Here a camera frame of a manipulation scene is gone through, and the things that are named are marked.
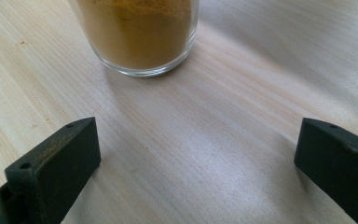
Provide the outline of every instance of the black clamp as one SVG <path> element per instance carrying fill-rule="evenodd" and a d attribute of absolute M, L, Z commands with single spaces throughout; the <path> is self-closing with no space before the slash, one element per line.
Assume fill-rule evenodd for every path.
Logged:
<path fill-rule="evenodd" d="M 358 136 L 303 119 L 295 164 L 358 223 Z"/>
<path fill-rule="evenodd" d="M 65 125 L 6 168 L 0 224 L 61 223 L 100 162 L 95 118 Z"/>

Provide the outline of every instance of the wood grain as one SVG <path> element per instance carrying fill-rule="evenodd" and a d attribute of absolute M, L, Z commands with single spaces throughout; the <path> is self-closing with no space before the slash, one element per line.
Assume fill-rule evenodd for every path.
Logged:
<path fill-rule="evenodd" d="M 189 57 L 133 78 L 65 1 L 0 0 L 0 185 L 91 116 L 103 162 L 63 223 L 353 223 L 293 158 L 304 117 L 358 134 L 358 1 L 201 1 Z"/>

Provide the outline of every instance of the glass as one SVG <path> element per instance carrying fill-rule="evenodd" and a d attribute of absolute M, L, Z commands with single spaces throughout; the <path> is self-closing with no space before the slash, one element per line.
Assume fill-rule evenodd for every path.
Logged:
<path fill-rule="evenodd" d="M 162 74 L 189 53 L 199 0 L 68 0 L 102 62 L 135 77 Z"/>

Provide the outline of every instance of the brown powder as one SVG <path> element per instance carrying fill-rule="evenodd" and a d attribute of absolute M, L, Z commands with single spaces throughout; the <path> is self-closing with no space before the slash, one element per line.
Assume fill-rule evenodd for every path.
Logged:
<path fill-rule="evenodd" d="M 131 69 L 179 57 L 190 33 L 191 0 L 77 0 L 83 27 L 104 59 Z"/>

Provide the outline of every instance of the hole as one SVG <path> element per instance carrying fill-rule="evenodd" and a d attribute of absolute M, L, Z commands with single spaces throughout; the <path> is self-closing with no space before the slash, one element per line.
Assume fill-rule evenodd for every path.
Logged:
<path fill-rule="evenodd" d="M 20 169 L 29 169 L 29 168 L 31 168 L 31 163 L 29 163 L 29 162 L 23 163 L 20 166 Z"/>

